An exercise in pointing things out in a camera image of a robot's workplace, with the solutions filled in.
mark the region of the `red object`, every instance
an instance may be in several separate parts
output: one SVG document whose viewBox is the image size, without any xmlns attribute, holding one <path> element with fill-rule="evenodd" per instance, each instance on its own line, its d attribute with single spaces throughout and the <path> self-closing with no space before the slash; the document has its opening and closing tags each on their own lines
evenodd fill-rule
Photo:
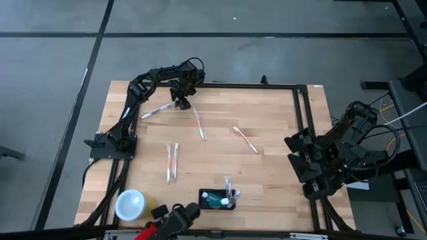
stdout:
<svg viewBox="0 0 427 240">
<path fill-rule="evenodd" d="M 149 228 L 144 229 L 138 236 L 136 236 L 135 240 L 147 240 L 154 233 L 157 233 L 157 227 L 152 223 Z"/>
</svg>

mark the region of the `wooden table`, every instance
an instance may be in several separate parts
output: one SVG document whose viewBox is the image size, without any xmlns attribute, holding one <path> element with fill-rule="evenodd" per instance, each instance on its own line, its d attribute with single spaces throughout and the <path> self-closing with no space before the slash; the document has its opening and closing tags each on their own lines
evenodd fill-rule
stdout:
<svg viewBox="0 0 427 240">
<path fill-rule="evenodd" d="M 112 81 L 99 130 L 107 131 L 123 110 L 127 81 Z M 308 85 L 308 96 L 318 135 L 332 125 L 321 85 Z M 191 229 L 313 231 L 309 201 L 287 158 L 290 150 L 284 137 L 298 132 L 294 98 L 286 89 L 198 88 L 188 97 L 201 118 L 207 141 L 202 141 L 191 109 L 167 109 L 137 124 L 137 153 L 131 160 L 126 189 L 138 189 L 155 197 L 158 205 L 171 209 L 174 203 L 198 201 L 201 188 L 224 189 L 230 176 L 242 196 L 234 211 L 202 210 Z M 170 102 L 169 89 L 158 87 L 139 115 Z M 304 126 L 307 119 L 300 95 Z M 260 152 L 256 155 L 232 129 L 238 126 Z M 166 143 L 178 142 L 177 182 L 167 184 Z M 102 200 L 107 189 L 111 159 L 102 159 L 87 173 L 75 223 L 84 221 Z M 346 223 L 354 226 L 347 190 L 329 197 Z M 112 223 L 111 201 L 107 223 Z M 324 218 L 318 201 L 320 224 Z M 120 227 L 143 227 L 151 219 Z"/>
</svg>

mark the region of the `small tray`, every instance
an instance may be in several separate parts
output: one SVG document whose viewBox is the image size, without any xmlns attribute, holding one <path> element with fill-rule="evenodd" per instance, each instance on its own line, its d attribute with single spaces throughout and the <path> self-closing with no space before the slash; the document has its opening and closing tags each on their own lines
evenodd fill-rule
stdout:
<svg viewBox="0 0 427 240">
<path fill-rule="evenodd" d="M 234 210 L 236 208 L 236 204 L 234 203 L 232 207 L 220 207 L 220 208 L 212 208 L 209 206 L 209 203 L 206 201 L 204 197 L 201 196 L 203 192 L 212 193 L 217 195 L 218 197 L 225 198 L 226 190 L 225 189 L 199 189 L 199 206 L 200 209 L 215 209 L 215 210 Z M 236 190 L 232 189 L 233 196 L 236 194 Z"/>
</svg>

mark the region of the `white bowl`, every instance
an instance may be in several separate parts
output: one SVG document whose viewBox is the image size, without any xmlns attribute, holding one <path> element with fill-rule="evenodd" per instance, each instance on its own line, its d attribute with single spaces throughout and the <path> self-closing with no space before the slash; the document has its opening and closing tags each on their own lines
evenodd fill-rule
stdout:
<svg viewBox="0 0 427 240">
<path fill-rule="evenodd" d="M 135 221 L 145 211 L 145 197 L 135 189 L 126 190 L 115 202 L 115 213 L 123 221 Z"/>
</svg>

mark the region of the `gray floor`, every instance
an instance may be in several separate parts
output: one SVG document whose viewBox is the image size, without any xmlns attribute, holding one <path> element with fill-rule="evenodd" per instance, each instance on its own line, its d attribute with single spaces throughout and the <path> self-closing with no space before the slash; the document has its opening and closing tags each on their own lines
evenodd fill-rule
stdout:
<svg viewBox="0 0 427 240">
<path fill-rule="evenodd" d="M 107 0 L 0 0 L 0 31 L 97 32 Z M 402 2 L 416 27 L 422 16 Z M 424 38 L 424 33 L 415 29 Z M 391 3 L 313 0 L 154 1 L 116 0 L 107 32 L 403 32 Z M 0 161 L 0 231 L 27 230 L 39 204 L 65 124 L 81 85 L 93 38 L 0 38 L 0 145 L 26 152 L 24 161 Z M 410 41 L 274 38 L 104 39 L 81 109 L 47 228 L 73 224 L 111 80 L 130 80 L 152 67 L 203 59 L 206 81 L 322 84 L 331 115 L 354 100 L 369 102 L 383 91 L 362 91 L 360 81 L 403 77 L 421 64 Z M 395 110 L 385 112 L 392 119 Z M 383 149 L 391 136 L 365 144 Z M 416 216 L 410 193 L 408 209 Z M 357 228 L 394 236 L 394 204 L 352 201 Z M 411 237 L 425 239 L 420 230 Z"/>
</svg>

